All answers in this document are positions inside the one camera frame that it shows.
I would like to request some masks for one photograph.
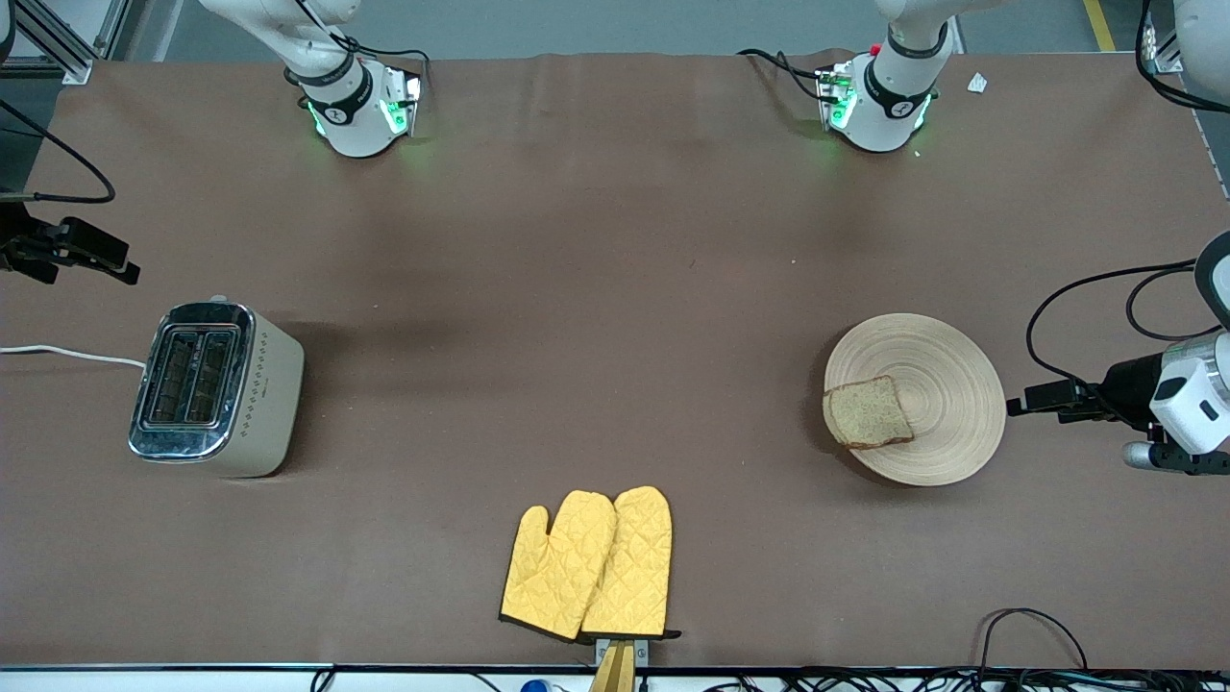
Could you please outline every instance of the table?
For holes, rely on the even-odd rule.
[[[130,456],[135,371],[0,360],[0,661],[589,660],[497,622],[518,517],[654,484],[684,632],[657,664],[963,664],[986,613],[1032,606],[1095,666],[1224,665],[1226,479],[1030,417],[969,481],[898,488],[819,414],[863,318],[948,321],[1017,396],[1048,381],[1022,332],[1053,288],[1230,224],[1192,116],[1130,57],[957,57],[892,155],[743,58],[547,55],[433,65],[421,136],[346,160],[279,71],[101,64],[60,97],[52,129],[119,198],[38,213],[144,272],[0,275],[4,342],[143,358],[170,306],[221,293],[308,374],[282,473],[224,482]],[[46,147],[31,187],[92,189]],[[1159,350],[1128,286],[1061,300],[1039,350],[1090,379]],[[1140,306],[1210,321],[1186,280]],[[1039,626],[996,633],[993,663],[1071,664]]]

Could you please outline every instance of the wooden plate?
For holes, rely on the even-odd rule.
[[[1004,387],[964,333],[922,315],[872,317],[838,342],[824,388],[882,375],[897,385],[914,441],[851,450],[871,471],[909,486],[946,486],[973,476],[999,449],[1007,418]]]

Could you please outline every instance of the bread slice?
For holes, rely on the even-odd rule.
[[[824,423],[846,450],[875,450],[914,440],[888,376],[825,392]]]

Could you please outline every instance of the yellow oven mitt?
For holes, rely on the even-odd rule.
[[[615,543],[582,632],[603,638],[678,637],[665,629],[673,538],[667,499],[657,488],[635,488],[615,499]]]
[[[615,538],[615,508],[598,493],[574,490],[547,531],[546,508],[522,516],[508,565],[499,619],[566,640],[577,638]]]

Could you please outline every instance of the gray floor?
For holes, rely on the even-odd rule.
[[[1101,2],[1116,47],[1130,48],[1139,0]],[[128,59],[276,59],[197,0],[148,0],[134,22]],[[1018,0],[963,15],[959,26],[969,53],[1097,50],[1082,0]],[[752,47],[791,54],[865,49],[882,39],[884,25],[872,0],[368,0],[346,31],[378,48],[475,59],[582,52],[731,54]],[[58,90],[49,80],[0,81],[0,97],[44,124]],[[1214,150],[1230,166],[1230,116],[1203,119]],[[0,132],[0,184],[20,187],[37,141]]]

